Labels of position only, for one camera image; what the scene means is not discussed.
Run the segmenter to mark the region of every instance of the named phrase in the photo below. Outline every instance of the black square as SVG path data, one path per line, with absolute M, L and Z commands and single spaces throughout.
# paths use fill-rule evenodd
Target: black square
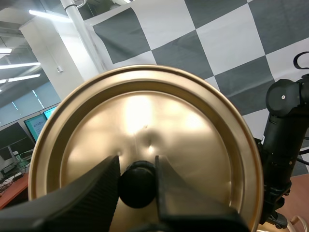
M 255 0 L 249 7 L 266 54 L 309 37 L 308 0 Z
M 185 0 L 195 28 L 199 28 L 247 3 L 246 0 Z
M 266 93 L 275 82 L 266 57 L 260 57 L 215 76 L 220 91 L 241 115 L 266 108 Z
M 204 49 L 195 30 L 152 50 L 152 53 L 157 64 L 183 69 L 202 79 L 213 76 Z
M 304 174 L 308 174 L 308 169 L 306 165 L 301 162 L 296 161 L 293 172 L 292 172 L 292 176 L 304 175 Z
M 140 22 L 132 8 L 93 26 L 104 42 L 113 64 L 150 51 Z

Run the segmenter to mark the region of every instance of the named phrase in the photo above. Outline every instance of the fluorescent light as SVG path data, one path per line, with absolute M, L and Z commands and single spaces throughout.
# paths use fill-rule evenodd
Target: fluorescent light
M 11 51 L 11 48 L 0 48 L 0 54 L 10 54 Z
M 26 67 L 26 66 L 35 66 L 35 65 L 41 65 L 41 63 L 34 62 L 34 63 L 25 63 L 25 64 L 0 65 L 0 69 L 13 69 L 13 68 L 19 68 L 19 67 Z
M 70 20 L 67 17 L 62 17 L 62 16 L 58 16 L 58 15 L 55 15 L 55 14 L 49 14 L 49 13 L 42 12 L 42 11 L 29 10 L 29 13 L 36 15 L 36 16 L 43 17 L 43 18 L 48 18 L 48 19 L 51 19 L 51 20 L 54 20 L 54 21 L 58 21 L 58 22 L 64 22 L 64 23 L 71 23 L 72 22 L 72 20 Z
M 26 79 L 30 79 L 30 78 L 35 78 L 35 77 L 39 77 L 41 74 L 35 74 L 35 75 L 30 75 L 30 76 L 19 76 L 19 77 L 14 77 L 14 78 L 10 78 L 9 82 L 12 81 L 21 81 L 21 80 L 26 80 Z

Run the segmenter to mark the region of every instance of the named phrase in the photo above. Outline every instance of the checkered fabric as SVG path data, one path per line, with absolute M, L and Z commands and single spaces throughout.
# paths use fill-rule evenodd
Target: checkered fabric
M 308 0 L 136 0 L 86 23 L 108 69 L 163 64 L 191 72 L 221 91 L 262 138 L 270 85 L 308 73 L 293 66 L 309 50 L 308 9 Z M 308 63 L 309 55 L 299 59 Z M 297 163 L 293 175 L 306 173 Z

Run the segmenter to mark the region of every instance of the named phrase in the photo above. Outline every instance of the wooden desk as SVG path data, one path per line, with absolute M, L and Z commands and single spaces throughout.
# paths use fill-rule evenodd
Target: wooden desk
M 22 178 L 16 180 L 9 186 L 3 195 L 0 197 L 0 209 L 5 207 L 11 200 L 18 196 L 22 191 L 28 187 L 28 173 Z
M 285 196 L 285 204 L 277 212 L 283 214 L 288 221 L 293 216 L 301 216 L 309 223 L 309 174 L 298 175 L 291 178 L 292 187 L 289 196 Z M 294 225 L 298 232 L 303 232 L 304 228 L 300 222 Z M 266 232 L 288 232 L 288 229 L 278 230 L 274 225 L 265 223 L 259 225 L 259 229 Z

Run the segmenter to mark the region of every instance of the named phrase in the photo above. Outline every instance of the round metal lid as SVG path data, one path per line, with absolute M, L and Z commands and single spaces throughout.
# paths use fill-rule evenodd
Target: round metal lid
M 262 169 L 253 137 L 235 107 L 200 78 L 171 67 L 135 65 L 74 90 L 47 121 L 35 146 L 29 197 L 67 185 L 110 155 L 121 171 L 165 155 L 203 194 L 236 208 L 252 231 L 262 209 Z M 156 222 L 156 205 L 119 199 L 110 231 Z

